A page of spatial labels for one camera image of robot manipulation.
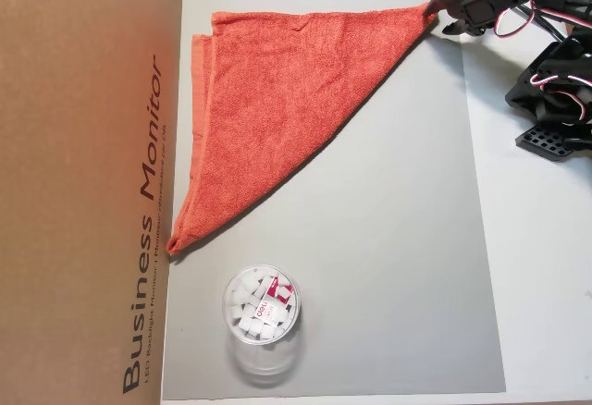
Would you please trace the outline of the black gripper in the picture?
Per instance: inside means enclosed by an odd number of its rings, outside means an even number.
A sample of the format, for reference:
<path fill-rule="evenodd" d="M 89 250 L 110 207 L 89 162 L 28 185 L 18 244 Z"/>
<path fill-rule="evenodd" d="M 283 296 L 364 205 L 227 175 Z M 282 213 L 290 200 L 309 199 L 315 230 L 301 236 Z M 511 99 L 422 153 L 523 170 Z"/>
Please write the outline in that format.
<path fill-rule="evenodd" d="M 425 13 L 438 13 L 442 10 L 459 13 L 462 8 L 462 19 L 445 26 L 442 33 L 447 36 L 483 35 L 511 5 L 512 0 L 430 0 Z"/>

